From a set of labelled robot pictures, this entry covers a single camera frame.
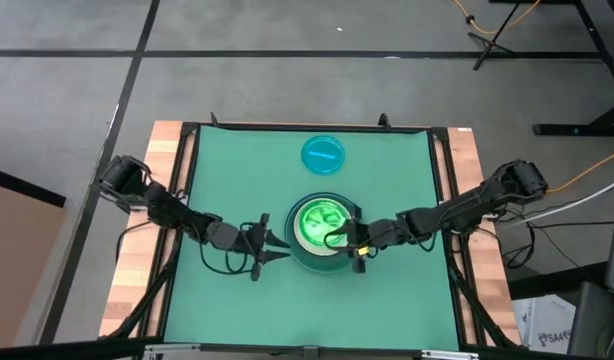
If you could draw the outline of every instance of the black metal frame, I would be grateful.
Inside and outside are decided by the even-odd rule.
[[[188,169],[187,179],[185,182],[185,195],[189,195],[192,190],[193,177],[195,174],[195,164],[197,163],[198,152],[199,152],[199,141],[200,141],[200,132],[201,125],[203,126],[215,126],[222,129],[227,130],[254,130],[254,131],[302,131],[302,132],[362,132],[362,133],[405,133],[405,134],[417,134],[426,132],[428,135],[428,144],[430,151],[430,162],[432,164],[432,175],[434,177],[434,186],[436,191],[437,200],[445,199],[444,194],[442,193],[442,186],[440,183],[440,174],[438,169],[438,157],[436,154],[435,148],[435,139],[441,141],[443,147],[443,153],[445,158],[445,164],[448,172],[448,180],[450,189],[452,189],[451,196],[457,196],[458,184],[455,177],[455,171],[453,167],[453,163],[451,162],[451,147],[449,144],[449,136],[446,128],[425,128],[425,127],[398,127],[392,126],[389,123],[389,120],[385,114],[380,116],[378,125],[374,126],[363,126],[363,125],[322,125],[322,124],[273,124],[273,123],[218,123],[214,114],[211,114],[212,121],[211,122],[185,122],[183,123],[183,127],[181,130],[180,142],[178,144],[177,156],[175,159],[175,163],[173,164],[174,170],[178,170],[180,172],[180,165],[182,163],[182,155],[178,156],[178,154],[183,154],[185,152],[185,144],[187,143],[187,136],[195,131],[196,137],[194,139],[194,148],[192,151],[192,157],[190,159],[190,168]],[[176,174],[176,183],[178,182],[178,174]],[[452,253],[452,243],[451,243],[451,235],[443,234],[443,245],[445,248],[446,257],[454,256]],[[175,241],[182,240],[182,232],[177,231],[175,235]],[[165,241],[160,240],[158,246],[164,248]],[[470,286],[476,292],[475,287],[475,278],[472,271],[471,257],[469,255],[469,247],[461,246],[460,253],[463,259],[463,263],[465,264],[465,278],[469,282]],[[175,258],[175,264],[178,261],[177,254]],[[160,266],[157,263],[160,262],[160,259],[155,257],[154,263],[152,264],[152,272],[154,269],[158,269]],[[175,281],[175,272],[172,277],[167,281],[165,285],[165,292],[163,296],[163,304],[161,306],[161,313],[158,318],[157,323],[157,337],[163,337],[166,330],[166,322],[167,322],[167,314],[169,312],[170,300],[173,292],[173,284]],[[465,327],[461,310],[461,303],[459,297],[459,290],[454,284],[454,282],[449,278],[447,281],[450,286],[450,292],[452,297],[452,305],[454,310],[454,318],[456,321],[456,332],[458,336],[458,341],[460,346],[466,344],[466,335],[465,335]],[[146,329],[149,321],[149,313],[145,314],[141,321],[141,325],[139,329]],[[486,340],[484,336],[484,329],[480,322],[478,322],[474,318],[474,327],[477,335],[477,344],[485,345]],[[139,333],[139,336],[145,336],[146,333]],[[225,351],[225,352],[263,352],[263,353],[273,353],[273,354],[299,354],[299,355],[308,355],[312,356],[315,354],[327,354],[327,353],[336,353],[336,354],[363,354],[363,355],[394,355],[394,356],[418,356],[420,355],[420,350],[388,350],[388,349],[338,349],[338,348],[326,348],[326,347],[314,347],[314,346],[302,346],[302,347],[287,347],[287,346],[259,346],[259,345],[234,345],[234,344],[202,344],[200,347],[202,350],[208,351]]]
[[[0,171],[0,187],[29,196],[32,199],[62,208],[67,200],[64,196],[32,184],[23,179]]]
[[[461,349],[465,352],[478,354],[478,360],[599,360],[601,358],[576,355],[562,355],[540,351],[529,351],[524,348],[499,348],[491,346],[467,345]]]
[[[146,346],[160,344],[162,338],[143,337],[18,346],[0,349],[0,360],[121,359],[142,355]]]
[[[491,3],[516,3],[516,4],[530,4],[535,0],[489,0]],[[573,5],[578,10],[578,14],[582,19],[587,32],[591,37],[600,59],[609,69],[612,78],[614,79],[614,59],[609,54],[603,39],[598,33],[598,29],[594,25],[585,5],[581,0],[543,0],[542,4],[551,5]],[[610,1],[612,8],[614,8],[614,1]],[[614,137],[614,107],[609,109],[604,114],[600,115],[596,120],[589,124],[534,124],[532,130],[535,135],[546,136],[599,136],[599,137]]]
[[[516,12],[516,10],[518,10],[519,6],[520,6],[520,3],[516,3],[514,8],[511,9],[511,12],[509,13],[509,15],[507,15],[507,18],[505,19],[503,24],[498,29],[498,32],[496,32],[496,35],[494,35],[493,39],[491,39],[491,40],[486,39],[486,38],[484,38],[484,37],[482,37],[480,35],[474,34],[473,32],[468,32],[467,33],[467,35],[469,37],[477,39],[477,40],[480,40],[480,42],[482,42],[483,45],[485,46],[485,50],[483,50],[483,53],[480,55],[480,57],[478,58],[478,60],[476,60],[476,63],[474,64],[474,67],[473,67],[474,71],[478,71],[478,69],[480,69],[480,66],[483,64],[483,61],[485,61],[485,59],[487,57],[492,55],[491,51],[494,50],[494,49],[502,50],[506,54],[513,54],[514,53],[513,51],[507,49],[506,47],[499,45],[496,41],[498,40],[498,37],[500,36],[500,34],[502,34],[502,32],[507,27],[507,23],[509,23],[509,20],[511,20],[511,17],[514,16],[514,13]]]
[[[187,137],[189,136],[190,131],[188,131],[187,127],[183,126],[180,132],[180,138],[178,139],[178,147],[176,148],[176,156],[174,157],[173,169],[171,172],[171,178],[169,179],[168,191],[170,193],[176,193],[178,189],[178,179],[180,177],[180,171],[183,162],[183,155],[185,154],[185,145],[187,143]],[[156,238],[156,250],[154,252],[154,258],[151,264],[151,268],[149,270],[149,279],[147,280],[147,288],[151,287],[156,280],[156,277],[160,273],[160,269],[163,265],[163,261],[165,260],[164,252],[165,252],[165,243],[167,241],[167,234],[169,230],[159,229],[158,237]],[[149,324],[149,317],[151,315],[152,304],[149,305],[147,311],[143,315],[142,319],[138,325],[138,337],[147,336],[147,327]]]
[[[490,0],[492,2],[533,2],[533,0]],[[595,26],[587,14],[580,0],[543,0],[544,4],[575,5],[585,26],[590,29],[590,36],[594,40],[598,51],[527,51],[527,52],[490,52],[491,59],[562,59],[602,60],[610,69],[614,77],[614,65]],[[307,50],[147,50],[147,42],[154,25],[160,0],[152,0],[143,25],[138,44],[135,49],[0,49],[0,57],[42,57],[42,58],[129,58],[131,65],[123,85],[117,110],[112,119],[103,151],[96,164],[95,175],[100,174],[111,159],[118,135],[122,126],[131,93],[136,82],[141,61],[144,58],[390,58],[402,59],[478,59],[482,53],[478,51],[307,51]],[[551,125],[538,124],[534,132],[539,135],[602,135],[614,134],[614,109],[594,121],[590,125]],[[93,220],[98,197],[87,192],[83,211],[74,234],[74,241],[69,251],[67,262],[58,284],[54,299],[47,316],[45,327],[40,337],[41,344],[53,342],[62,316],[63,309],[71,284],[74,280],[76,268],[82,254],[85,240]]]

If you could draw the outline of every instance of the wooden table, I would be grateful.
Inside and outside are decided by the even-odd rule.
[[[152,130],[144,161],[151,168],[154,180],[164,185],[169,184],[172,177],[172,167],[182,128],[183,122],[181,121],[156,121]],[[483,180],[474,135],[469,128],[447,128],[447,134],[458,192],[463,193],[478,186]],[[185,146],[182,156],[177,189],[183,189],[186,182],[194,136],[191,134],[186,138],[188,146]],[[435,140],[435,145],[443,194],[450,194],[448,167],[443,145],[438,139]],[[145,212],[132,213],[127,226],[130,227],[146,220]],[[495,231],[493,224],[489,221],[483,221],[480,226],[492,232]],[[157,236],[158,227],[151,224],[125,235],[103,315],[100,335],[109,334],[115,330],[145,293],[156,251]],[[174,231],[168,231],[166,236],[167,242],[163,254],[165,259],[169,254]],[[459,248],[457,241],[458,239],[455,238],[455,248]],[[478,298],[507,337],[520,343],[505,270],[496,239],[486,233],[475,232],[470,237],[469,250]],[[457,256],[456,260],[462,269],[460,256]],[[156,323],[160,316],[162,299],[163,291],[161,290],[150,313],[150,321],[146,329],[147,335],[156,334]],[[462,294],[461,309],[466,341],[469,344],[476,344],[472,313]],[[487,342],[493,344],[488,336]]]

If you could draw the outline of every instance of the white cable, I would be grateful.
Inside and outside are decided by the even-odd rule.
[[[518,226],[518,225],[524,224],[524,223],[526,223],[526,222],[529,222],[529,221],[534,221],[534,220],[536,220],[536,219],[544,218],[544,217],[546,217],[546,216],[553,215],[553,214],[555,214],[555,213],[558,213],[558,212],[561,212],[561,211],[565,211],[565,210],[567,210],[567,209],[571,209],[571,208],[573,208],[574,206],[578,206],[578,205],[580,205],[580,204],[582,204],[582,203],[584,203],[584,202],[586,202],[586,201],[588,201],[588,200],[591,200],[591,199],[595,198],[595,197],[596,197],[596,196],[598,196],[598,195],[601,195],[602,193],[605,193],[605,192],[609,191],[609,189],[611,189],[611,188],[613,188],[613,187],[614,187],[614,183],[613,183],[613,184],[611,184],[611,185],[609,185],[609,186],[607,186],[606,188],[604,188],[604,189],[602,189],[602,190],[600,190],[600,191],[598,191],[598,192],[594,193],[594,194],[591,194],[591,195],[587,196],[587,197],[586,197],[586,198],[584,198],[584,199],[580,199],[580,200],[576,201],[575,203],[571,203],[571,204],[569,204],[569,205],[567,205],[567,206],[563,206],[563,207],[560,207],[560,208],[558,208],[558,209],[554,209],[554,210],[552,210],[552,211],[549,211],[549,212],[546,212],[546,213],[542,213],[542,214],[538,214],[538,215],[536,215],[536,216],[530,217],[529,219],[525,219],[525,220],[522,220],[522,221],[519,221],[519,222],[513,223],[513,224],[511,224],[511,225],[509,225],[509,226],[507,226],[507,227],[504,227],[504,228],[503,228],[503,230],[511,229],[511,228],[513,228],[513,227],[515,227],[515,226]]]

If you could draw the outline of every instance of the black stand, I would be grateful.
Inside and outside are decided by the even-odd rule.
[[[483,53],[480,55],[480,58],[478,58],[478,60],[476,60],[476,64],[474,64],[474,71],[478,71],[478,69],[480,69],[480,66],[482,65],[483,61],[485,61],[485,59],[487,58],[487,55],[489,55],[489,53],[494,49],[500,49],[508,54],[513,54],[514,52],[507,49],[506,47],[500,46],[496,43],[496,40],[498,40],[498,37],[500,36],[500,34],[503,32],[503,30],[505,30],[505,27],[507,26],[507,23],[509,23],[509,20],[511,20],[511,17],[514,16],[514,13],[516,12],[516,10],[518,9],[518,7],[520,6],[520,3],[516,3],[516,6],[514,6],[514,8],[511,10],[511,12],[509,13],[509,15],[507,16],[507,19],[505,19],[505,22],[503,23],[503,25],[500,27],[500,29],[498,29],[498,32],[496,33],[496,35],[494,35],[494,38],[491,40],[485,39],[484,37],[480,36],[480,35],[476,35],[473,32],[469,32],[467,33],[467,35],[469,35],[469,37],[475,38],[480,40],[483,45],[485,45],[485,50],[483,51]],[[467,17],[466,21],[469,24],[472,20],[474,20],[473,15],[470,15]]]
[[[534,124],[535,135],[614,137],[614,107],[584,125]]]
[[[509,293],[512,300],[528,299],[556,293],[576,292],[583,281],[589,281],[605,288],[607,261],[558,271],[546,275],[510,281]]]

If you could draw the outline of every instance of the green object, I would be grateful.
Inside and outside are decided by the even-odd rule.
[[[318,198],[298,210],[298,229],[301,238],[320,250],[327,250],[325,235],[343,226],[349,218],[349,212],[341,203],[328,198]],[[327,244],[330,246],[347,244],[347,236],[344,234],[330,236],[328,240]]]
[[[300,161],[305,141],[334,135],[345,147],[336,174],[312,173]],[[353,200],[368,223],[436,205],[429,143],[421,134],[317,134],[229,131],[202,127],[189,205],[238,226],[271,214],[283,237],[297,199],[317,192]],[[222,251],[205,247],[223,268]],[[198,243],[183,239],[166,342],[336,348],[458,350],[442,241],[431,253],[417,246],[381,251],[367,273],[351,267],[318,273],[297,261],[265,265],[260,280],[210,272]]]
[[[317,272],[336,272],[351,264],[346,253],[327,249],[325,235],[341,227],[355,214],[354,203],[333,193],[305,196],[294,205],[285,221],[285,241],[291,246],[294,259]],[[347,236],[330,236],[329,246],[344,246]]]

